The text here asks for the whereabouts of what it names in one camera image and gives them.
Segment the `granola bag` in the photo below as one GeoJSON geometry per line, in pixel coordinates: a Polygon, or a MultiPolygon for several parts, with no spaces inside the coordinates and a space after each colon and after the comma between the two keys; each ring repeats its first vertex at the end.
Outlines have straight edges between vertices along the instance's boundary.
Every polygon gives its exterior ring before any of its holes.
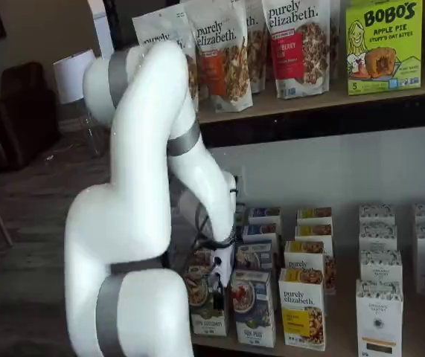
{"type": "Polygon", "coordinates": [[[330,78],[338,79],[339,71],[339,11],[341,0],[330,0],[330,78]]]}
{"type": "Polygon", "coordinates": [[[247,60],[252,93],[265,89],[266,47],[268,33],[262,0],[246,0],[247,12],[247,60]]]}
{"type": "Polygon", "coordinates": [[[330,0],[263,0],[278,98],[321,94],[330,83],[330,0]]]}
{"type": "Polygon", "coordinates": [[[196,0],[186,2],[185,9],[215,111],[252,106],[244,0],[196,0]]]}
{"type": "Polygon", "coordinates": [[[182,48],[188,61],[189,68],[189,92],[191,93],[194,108],[198,109],[198,81],[196,45],[194,36],[189,28],[188,17],[185,14],[184,5],[177,4],[157,10],[153,13],[135,17],[132,19],[136,36],[141,46],[149,47],[154,42],[176,41],[182,48]]]}

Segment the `yellow label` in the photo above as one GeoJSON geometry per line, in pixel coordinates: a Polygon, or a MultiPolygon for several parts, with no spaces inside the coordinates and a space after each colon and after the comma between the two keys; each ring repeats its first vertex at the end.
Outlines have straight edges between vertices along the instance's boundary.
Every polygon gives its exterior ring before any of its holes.
{"type": "Polygon", "coordinates": [[[302,251],[303,242],[297,242],[293,241],[292,244],[290,244],[289,252],[292,253],[294,251],[302,251]]]}
{"type": "Polygon", "coordinates": [[[285,333],[310,337],[310,317],[308,311],[281,309],[285,333]]]}
{"type": "Polygon", "coordinates": [[[297,283],[300,281],[300,269],[287,269],[285,281],[297,283]]]}

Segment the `bobo's logo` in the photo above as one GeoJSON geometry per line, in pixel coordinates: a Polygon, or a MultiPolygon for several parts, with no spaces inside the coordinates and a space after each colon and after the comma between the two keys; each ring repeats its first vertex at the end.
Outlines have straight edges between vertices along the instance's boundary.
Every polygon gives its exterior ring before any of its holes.
{"type": "Polygon", "coordinates": [[[364,24],[366,27],[371,26],[375,22],[385,22],[386,24],[393,22],[396,18],[406,20],[411,19],[415,15],[414,7],[416,2],[406,2],[399,6],[390,6],[387,9],[379,9],[374,12],[368,11],[364,14],[364,24]]]}

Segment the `lamp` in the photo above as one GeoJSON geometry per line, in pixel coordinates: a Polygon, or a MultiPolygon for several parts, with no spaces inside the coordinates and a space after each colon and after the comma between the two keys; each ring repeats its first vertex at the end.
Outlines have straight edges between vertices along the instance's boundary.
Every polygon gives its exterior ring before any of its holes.
{"type": "Polygon", "coordinates": [[[83,75],[95,60],[93,50],[88,50],[54,63],[55,80],[61,104],[74,103],[80,112],[80,124],[93,156],[100,156],[104,149],[103,129],[94,122],[83,100],[83,75]]]}

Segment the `brand logo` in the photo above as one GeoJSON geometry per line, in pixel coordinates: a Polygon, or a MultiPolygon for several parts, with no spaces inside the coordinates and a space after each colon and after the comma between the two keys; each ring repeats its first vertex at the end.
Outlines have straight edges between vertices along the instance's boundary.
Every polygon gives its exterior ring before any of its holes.
{"type": "Polygon", "coordinates": [[[288,5],[270,9],[268,13],[269,26],[274,28],[276,26],[293,24],[297,21],[303,21],[318,16],[318,11],[315,10],[314,6],[309,6],[303,11],[298,11],[299,8],[300,2],[291,0],[288,5]]]}
{"type": "Polygon", "coordinates": [[[414,7],[416,2],[406,2],[399,6],[390,6],[387,9],[370,10],[364,14],[364,24],[366,27],[373,25],[375,22],[385,22],[386,24],[393,22],[396,18],[409,20],[415,15],[414,7]]]}
{"type": "Polygon", "coordinates": [[[315,305],[311,298],[304,298],[303,292],[285,292],[284,301],[286,303],[303,303],[307,305],[315,305]]]}
{"type": "Polygon", "coordinates": [[[222,33],[222,26],[222,22],[214,21],[212,25],[198,28],[196,33],[197,45],[213,45],[219,42],[232,41],[237,38],[231,29],[222,33]]]}

